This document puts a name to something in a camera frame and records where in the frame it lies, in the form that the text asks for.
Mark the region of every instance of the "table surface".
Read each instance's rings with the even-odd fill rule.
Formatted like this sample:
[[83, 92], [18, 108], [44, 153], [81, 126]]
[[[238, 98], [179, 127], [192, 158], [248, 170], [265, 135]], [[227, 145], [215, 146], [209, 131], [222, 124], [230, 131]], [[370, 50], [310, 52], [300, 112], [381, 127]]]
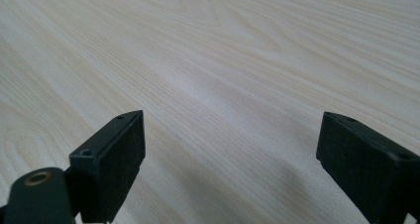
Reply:
[[324, 111], [420, 154], [420, 0], [0, 0], [0, 199], [113, 117], [147, 155], [115, 223], [367, 223]]

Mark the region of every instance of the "wood grain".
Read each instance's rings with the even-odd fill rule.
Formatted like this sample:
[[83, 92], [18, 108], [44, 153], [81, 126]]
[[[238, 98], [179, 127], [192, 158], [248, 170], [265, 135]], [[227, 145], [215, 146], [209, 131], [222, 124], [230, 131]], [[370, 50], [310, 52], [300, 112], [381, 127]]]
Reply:
[[0, 200], [142, 109], [115, 223], [367, 223], [322, 113], [420, 154], [419, 25], [420, 0], [0, 0]]

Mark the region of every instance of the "tabletop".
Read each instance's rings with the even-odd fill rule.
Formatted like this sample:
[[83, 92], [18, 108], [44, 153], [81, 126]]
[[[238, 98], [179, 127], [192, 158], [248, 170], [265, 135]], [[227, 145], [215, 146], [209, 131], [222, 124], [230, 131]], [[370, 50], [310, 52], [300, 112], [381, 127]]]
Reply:
[[324, 111], [420, 155], [420, 0], [0, 0], [0, 200], [143, 110], [114, 223], [368, 223]]

